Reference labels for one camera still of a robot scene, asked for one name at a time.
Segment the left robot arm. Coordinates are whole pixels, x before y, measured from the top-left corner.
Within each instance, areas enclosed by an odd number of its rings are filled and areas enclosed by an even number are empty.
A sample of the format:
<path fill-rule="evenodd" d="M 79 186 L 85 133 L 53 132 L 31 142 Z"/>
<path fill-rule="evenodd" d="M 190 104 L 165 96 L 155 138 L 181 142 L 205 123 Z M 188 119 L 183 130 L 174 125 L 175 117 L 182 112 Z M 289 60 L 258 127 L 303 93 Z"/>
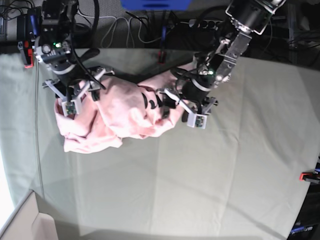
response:
<path fill-rule="evenodd" d="M 208 94 L 219 84 L 230 80 L 238 58 L 247 50 L 252 34 L 261 35 L 283 0 L 232 0 L 225 10 L 227 19 L 214 30 L 212 43 L 193 56 L 190 70 L 175 67 L 172 87 L 161 90 L 163 117 L 181 105 L 189 116 L 200 118 L 218 102 Z"/>

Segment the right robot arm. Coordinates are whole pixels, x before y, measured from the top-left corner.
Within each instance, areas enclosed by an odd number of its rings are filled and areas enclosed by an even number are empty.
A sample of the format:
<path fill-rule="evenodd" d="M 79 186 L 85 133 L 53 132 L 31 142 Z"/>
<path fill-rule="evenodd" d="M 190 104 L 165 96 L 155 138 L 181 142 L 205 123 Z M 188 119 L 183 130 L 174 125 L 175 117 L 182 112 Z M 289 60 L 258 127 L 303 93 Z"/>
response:
<path fill-rule="evenodd" d="M 100 5 L 93 2 L 93 25 L 87 32 L 81 32 L 76 22 L 79 9 L 77 0 L 45 0 L 41 7 L 41 30 L 34 43 L 37 61 L 55 74 L 54 79 L 43 82 L 43 88 L 50 88 L 58 98 L 70 102 L 80 94 L 80 83 L 89 84 L 94 101 L 100 99 L 103 85 L 94 78 L 93 70 L 84 62 L 99 55 L 100 50 L 92 47 L 98 28 Z"/>

